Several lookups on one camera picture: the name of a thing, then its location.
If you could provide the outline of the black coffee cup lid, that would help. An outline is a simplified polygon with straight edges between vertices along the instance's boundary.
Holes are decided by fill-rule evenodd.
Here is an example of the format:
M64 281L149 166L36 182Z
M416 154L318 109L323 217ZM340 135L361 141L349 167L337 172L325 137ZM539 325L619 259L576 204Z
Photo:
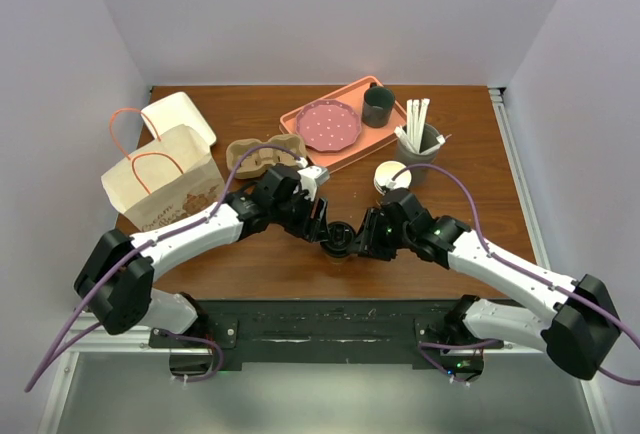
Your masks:
M350 255L349 247L356 237L353 227L342 221L334 221L328 224L328 238L321 242L321 248L325 254L334 257Z

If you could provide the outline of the paper bag with orange handles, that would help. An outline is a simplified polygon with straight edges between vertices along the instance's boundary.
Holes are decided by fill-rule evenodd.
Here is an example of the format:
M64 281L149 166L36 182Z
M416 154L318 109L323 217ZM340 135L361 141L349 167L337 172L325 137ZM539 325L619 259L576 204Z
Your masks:
M127 152L101 176L112 206L140 231L168 226L218 200L225 181L209 144L191 127L178 125L143 147Z

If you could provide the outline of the single brown paper cup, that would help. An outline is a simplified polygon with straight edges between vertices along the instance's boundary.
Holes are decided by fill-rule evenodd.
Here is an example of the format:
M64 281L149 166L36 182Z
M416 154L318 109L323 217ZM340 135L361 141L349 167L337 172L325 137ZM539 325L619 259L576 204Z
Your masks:
M329 262L331 262L332 264L343 264L346 261L348 261L350 259L351 256L346 255L346 256L341 256L341 257L334 257L334 256L330 256L327 254L327 258L329 260Z

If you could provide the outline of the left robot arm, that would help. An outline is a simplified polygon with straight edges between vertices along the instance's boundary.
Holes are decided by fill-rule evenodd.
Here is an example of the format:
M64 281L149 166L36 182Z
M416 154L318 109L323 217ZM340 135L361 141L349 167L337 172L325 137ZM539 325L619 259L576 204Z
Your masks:
M296 170L277 164L251 191L229 193L172 225L133 235L113 229L99 239L74 289L111 335L145 326L196 346L207 334L204 311L189 295L169 294L154 283L184 262L271 224L310 243L327 241L327 203L316 193L328 178L324 167Z

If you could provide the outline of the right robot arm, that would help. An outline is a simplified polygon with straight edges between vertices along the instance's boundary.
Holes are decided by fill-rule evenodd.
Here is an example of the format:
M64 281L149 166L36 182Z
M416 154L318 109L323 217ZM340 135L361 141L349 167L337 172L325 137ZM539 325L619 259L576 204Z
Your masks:
M387 192L368 209L351 251L390 261L408 249L419 259L478 279L513 300L503 306L461 299L445 323L459 347L474 340L515 343L547 354L565 373L590 380L618 340L619 316L605 284L576 280L532 264L451 216L434 217L406 188Z

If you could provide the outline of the white takeout box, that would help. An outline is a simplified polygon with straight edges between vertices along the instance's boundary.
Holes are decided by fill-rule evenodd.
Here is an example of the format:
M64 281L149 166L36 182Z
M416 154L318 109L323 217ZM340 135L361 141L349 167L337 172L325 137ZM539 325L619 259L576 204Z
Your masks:
M210 146L217 136L200 110L185 92L177 92L157 100L141 110L143 121L154 139L178 126L194 129Z

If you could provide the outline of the cardboard cup carrier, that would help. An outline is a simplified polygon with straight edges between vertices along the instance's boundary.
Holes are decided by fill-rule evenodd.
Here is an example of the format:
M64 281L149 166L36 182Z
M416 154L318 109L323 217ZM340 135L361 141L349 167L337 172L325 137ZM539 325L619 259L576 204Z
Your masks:
M247 151L262 144L263 142L256 138L239 139L232 142L226 149L226 164L228 170L232 171L237 161ZM281 146L291 151L292 154L273 148L261 148L241 163L234 174L234 178L242 180L260 177L270 167L278 163L289 167L296 167L295 157L301 156L305 158L307 156L304 141L296 134L275 135L268 139L266 144Z

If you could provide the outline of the stack of paper cups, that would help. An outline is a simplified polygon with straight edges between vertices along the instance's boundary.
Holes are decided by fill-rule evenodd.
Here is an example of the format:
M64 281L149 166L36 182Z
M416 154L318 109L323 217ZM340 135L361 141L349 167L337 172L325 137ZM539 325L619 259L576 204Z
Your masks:
M398 188L409 188L412 182L411 172L406 170L404 164L397 161L385 161L376 168L373 184L379 193L379 182L388 178L397 179L399 183Z

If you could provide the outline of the grey stirrer holder cup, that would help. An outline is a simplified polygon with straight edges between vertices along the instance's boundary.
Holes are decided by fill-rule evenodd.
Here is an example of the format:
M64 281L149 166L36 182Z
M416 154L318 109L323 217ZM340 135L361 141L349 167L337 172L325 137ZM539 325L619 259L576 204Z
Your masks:
M426 124L424 126L420 147L416 152L406 148L401 141L397 141L394 160L405 166L415 164L433 164L439 152L441 143L439 131ZM411 188L418 187L424 183L428 176L427 168L411 169Z

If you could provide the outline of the white wrapped stirrer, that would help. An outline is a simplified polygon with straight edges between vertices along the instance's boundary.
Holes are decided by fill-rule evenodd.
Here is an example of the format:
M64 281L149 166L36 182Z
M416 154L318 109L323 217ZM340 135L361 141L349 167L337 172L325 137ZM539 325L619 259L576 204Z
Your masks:
M428 112L430 99L423 98L414 102L414 144L418 152L421 151L421 143L423 138L426 115Z
M412 129L409 128L407 125L396 126L394 129L394 134L398 138L399 143L405 149L415 154L421 153L421 148L420 148L421 141L415 137Z
M434 149L434 150L440 149L446 143L446 141L448 140L449 137L450 137L450 135L446 135L446 136L438 135L436 137L436 143L432 147L430 147L430 150L432 150L432 149Z
M407 138L409 142L409 146L413 152L416 151L415 146L415 121L419 118L420 111L420 100L419 99L410 99L406 103L407 110L407 124L406 124L406 132Z

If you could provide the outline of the pink dotted plate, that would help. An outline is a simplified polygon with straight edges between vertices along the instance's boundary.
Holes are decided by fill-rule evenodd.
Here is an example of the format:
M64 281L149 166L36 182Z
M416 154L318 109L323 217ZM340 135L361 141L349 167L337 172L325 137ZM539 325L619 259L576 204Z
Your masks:
M338 100L317 100L295 116L295 132L317 152L339 152L353 145L362 131L360 115Z

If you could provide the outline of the salmon pink tray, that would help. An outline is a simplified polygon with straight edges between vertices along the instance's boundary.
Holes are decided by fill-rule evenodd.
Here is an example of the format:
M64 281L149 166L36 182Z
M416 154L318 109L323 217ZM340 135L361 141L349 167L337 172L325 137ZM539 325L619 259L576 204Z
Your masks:
M335 172L397 141L394 129L406 124L405 109L396 102L385 126L372 128L361 120L364 94L382 83L366 76L280 117L283 133L304 142L310 162Z

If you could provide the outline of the dark grey mug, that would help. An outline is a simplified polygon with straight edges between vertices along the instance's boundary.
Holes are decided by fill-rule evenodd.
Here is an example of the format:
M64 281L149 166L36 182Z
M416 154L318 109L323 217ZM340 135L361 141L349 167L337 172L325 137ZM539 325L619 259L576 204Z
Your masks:
M372 82L363 96L362 122L371 128L382 128L389 122L396 101L389 88Z

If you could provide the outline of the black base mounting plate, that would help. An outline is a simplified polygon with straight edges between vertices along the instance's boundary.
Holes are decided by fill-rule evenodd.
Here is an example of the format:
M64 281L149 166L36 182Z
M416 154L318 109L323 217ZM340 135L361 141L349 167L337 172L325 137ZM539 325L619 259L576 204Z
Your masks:
M153 334L154 349L171 350L175 372L201 374L205 361L188 360L207 336L224 353L223 367L246 363L401 364L426 369L422 342L469 346L459 300L206 300L207 325L180 341Z

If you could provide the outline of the aluminium frame rail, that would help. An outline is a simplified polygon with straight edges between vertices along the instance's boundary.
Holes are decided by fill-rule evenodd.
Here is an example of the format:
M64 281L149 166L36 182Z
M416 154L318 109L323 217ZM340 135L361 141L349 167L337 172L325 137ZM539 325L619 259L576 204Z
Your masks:
M505 107L503 99L504 88L489 87L488 93L514 179L514 184L524 215L536 263L542 267L548 268L550 266L549 258L530 196L524 170L519 158L516 143L512 134L509 113ZM598 382L596 380L581 381L580 386L588 407L594 431L596 433L613 433L613 425Z

